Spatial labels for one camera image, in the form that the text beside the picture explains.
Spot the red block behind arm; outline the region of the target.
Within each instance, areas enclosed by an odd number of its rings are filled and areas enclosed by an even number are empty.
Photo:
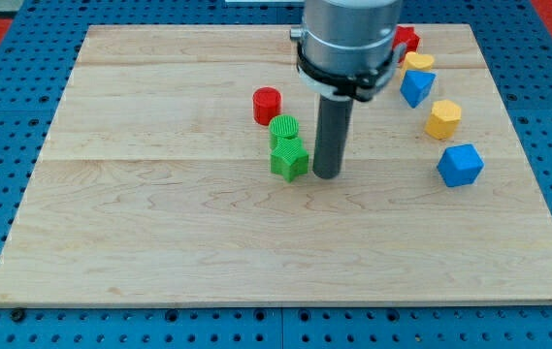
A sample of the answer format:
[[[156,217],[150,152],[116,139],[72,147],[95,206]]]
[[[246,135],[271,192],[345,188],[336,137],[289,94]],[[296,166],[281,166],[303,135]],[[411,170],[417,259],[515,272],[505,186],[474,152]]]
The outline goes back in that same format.
[[[415,32],[415,28],[413,26],[397,26],[392,49],[395,49],[400,44],[404,44],[406,46],[405,52],[399,59],[400,63],[403,62],[407,53],[416,52],[418,50],[419,42],[420,37]]]

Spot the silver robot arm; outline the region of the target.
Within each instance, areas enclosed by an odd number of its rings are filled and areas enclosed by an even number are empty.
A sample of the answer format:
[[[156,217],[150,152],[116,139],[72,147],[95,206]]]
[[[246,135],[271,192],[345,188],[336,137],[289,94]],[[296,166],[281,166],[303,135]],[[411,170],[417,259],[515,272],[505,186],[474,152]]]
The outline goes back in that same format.
[[[290,29],[305,84],[338,102],[369,102],[393,77],[406,46],[395,44],[402,0],[307,0]]]

